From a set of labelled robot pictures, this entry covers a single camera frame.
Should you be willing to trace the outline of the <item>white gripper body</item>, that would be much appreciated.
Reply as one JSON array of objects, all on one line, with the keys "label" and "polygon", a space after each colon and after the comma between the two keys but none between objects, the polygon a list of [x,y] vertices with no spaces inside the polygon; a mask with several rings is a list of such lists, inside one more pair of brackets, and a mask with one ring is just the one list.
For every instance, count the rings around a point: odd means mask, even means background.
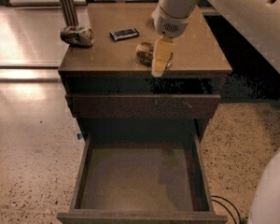
[{"label": "white gripper body", "polygon": [[152,17],[154,28],[159,35],[176,38],[185,32],[190,13],[178,7],[166,7],[158,4]]}]

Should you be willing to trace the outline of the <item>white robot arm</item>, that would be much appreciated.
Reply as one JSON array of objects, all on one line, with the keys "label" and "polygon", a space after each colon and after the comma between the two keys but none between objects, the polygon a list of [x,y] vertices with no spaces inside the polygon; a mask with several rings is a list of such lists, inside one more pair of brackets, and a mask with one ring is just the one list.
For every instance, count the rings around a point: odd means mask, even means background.
[{"label": "white robot arm", "polygon": [[[153,50],[152,75],[160,77],[199,0],[159,0],[153,12],[161,36]],[[280,74],[280,0],[207,0]],[[265,167],[247,224],[280,224],[280,148]]]}]

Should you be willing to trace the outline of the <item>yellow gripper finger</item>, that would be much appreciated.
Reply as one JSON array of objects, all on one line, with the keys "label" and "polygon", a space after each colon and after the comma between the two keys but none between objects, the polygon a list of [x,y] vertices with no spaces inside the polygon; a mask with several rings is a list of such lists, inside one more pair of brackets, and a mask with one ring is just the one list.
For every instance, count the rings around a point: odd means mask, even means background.
[{"label": "yellow gripper finger", "polygon": [[158,38],[153,46],[153,59],[151,74],[154,77],[161,77],[167,65],[173,59],[174,40],[166,36]]}]

